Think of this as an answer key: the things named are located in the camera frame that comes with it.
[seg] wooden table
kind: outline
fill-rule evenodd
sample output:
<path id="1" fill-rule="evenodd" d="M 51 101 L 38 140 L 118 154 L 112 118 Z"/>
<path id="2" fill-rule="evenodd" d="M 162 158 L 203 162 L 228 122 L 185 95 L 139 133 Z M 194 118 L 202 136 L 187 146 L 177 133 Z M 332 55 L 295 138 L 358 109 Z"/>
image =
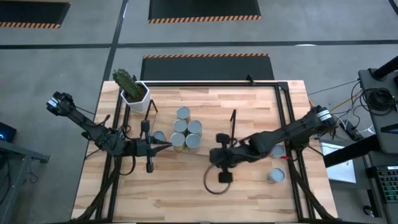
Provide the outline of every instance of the wooden table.
<path id="1" fill-rule="evenodd" d="M 296 119 L 305 115 L 310 105 L 303 81 L 288 81 Z M 99 99 L 96 122 L 107 114 L 113 116 L 119 87 L 105 82 Z M 178 107 L 191 110 L 192 119 L 203 124 L 202 148 L 198 154 L 172 149 L 160 152 L 154 158 L 155 171 L 146 173 L 146 157 L 137 158 L 135 171 L 119 180 L 114 222 L 294 222 L 297 221 L 287 161 L 270 157 L 249 164 L 242 163 L 232 169 L 234 182 L 223 195 L 212 195 L 203 186 L 203 174 L 210 165 L 208 152 L 220 147 L 215 142 L 217 133 L 230 132 L 229 119 L 237 109 L 236 132 L 238 139 L 260 131 L 280 127 L 275 90 L 270 87 L 150 87 L 152 99 L 159 112 L 151 110 L 149 120 L 152 130 L 162 130 L 167 139 L 172 133 L 172 123 Z M 285 117 L 289 120 L 285 100 Z M 119 125 L 123 121 L 124 109 Z M 130 136 L 139 135 L 144 115 L 130 112 Z M 111 126 L 111 117 L 106 123 Z M 312 141 L 318 147 L 318 141 Z M 90 143 L 87 153 L 97 150 Z M 72 218 L 78 217 L 94 199 L 101 185 L 106 153 L 98 152 L 85 161 L 76 195 Z M 323 159 L 311 150 L 303 152 L 310 188 L 321 204 L 337 217 Z M 123 158 L 122 173 L 132 165 L 130 157 Z M 266 182 L 267 173 L 279 167 L 285 172 L 280 184 Z M 225 186 L 218 183 L 218 169 L 208 176 L 212 190 Z M 303 211 L 307 208 L 300 190 Z M 109 194 L 104 204 L 108 211 Z"/>

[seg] yellow and black hazard stripe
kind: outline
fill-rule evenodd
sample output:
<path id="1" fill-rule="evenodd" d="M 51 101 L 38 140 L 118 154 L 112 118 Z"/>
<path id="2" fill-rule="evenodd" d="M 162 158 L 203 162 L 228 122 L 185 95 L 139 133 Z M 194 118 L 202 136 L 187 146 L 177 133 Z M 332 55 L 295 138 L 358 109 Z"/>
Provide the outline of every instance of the yellow and black hazard stripe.
<path id="1" fill-rule="evenodd" d="M 185 54 L 185 55 L 145 55 L 147 58 L 198 58 L 198 57 L 268 57 L 268 54 L 254 53 L 254 54 Z"/>
<path id="2" fill-rule="evenodd" d="M 183 17 L 183 18 L 161 18 L 150 19 L 150 24 L 168 24 L 177 22 L 217 22 L 217 21 L 255 21 L 261 16 L 205 16 L 205 17 Z"/>
<path id="3" fill-rule="evenodd" d="M 34 23 L 34 22 L 0 22 L 0 27 L 59 29 L 61 27 L 61 25 L 60 24 Z"/>

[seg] black clamp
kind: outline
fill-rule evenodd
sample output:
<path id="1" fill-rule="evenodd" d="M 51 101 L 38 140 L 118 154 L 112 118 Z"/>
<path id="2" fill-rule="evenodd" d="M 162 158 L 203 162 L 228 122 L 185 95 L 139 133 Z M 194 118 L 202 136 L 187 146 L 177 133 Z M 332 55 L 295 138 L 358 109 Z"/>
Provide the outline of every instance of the black clamp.
<path id="1" fill-rule="evenodd" d="M 253 77 L 251 75 L 247 75 L 246 80 L 250 81 L 251 86 L 256 85 L 256 83 L 254 82 Z"/>

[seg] stacked cans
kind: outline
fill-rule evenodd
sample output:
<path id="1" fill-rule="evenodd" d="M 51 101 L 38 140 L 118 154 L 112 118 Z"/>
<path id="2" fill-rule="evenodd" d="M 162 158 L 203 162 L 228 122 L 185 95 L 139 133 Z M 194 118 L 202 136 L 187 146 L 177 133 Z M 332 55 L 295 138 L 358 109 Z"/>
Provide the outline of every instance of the stacked cans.
<path id="1" fill-rule="evenodd" d="M 201 145 L 201 122 L 191 121 L 190 110 L 186 106 L 177 110 L 177 120 L 174 121 L 174 133 L 170 137 L 174 150 L 182 152 L 184 149 L 192 153 L 200 150 Z"/>

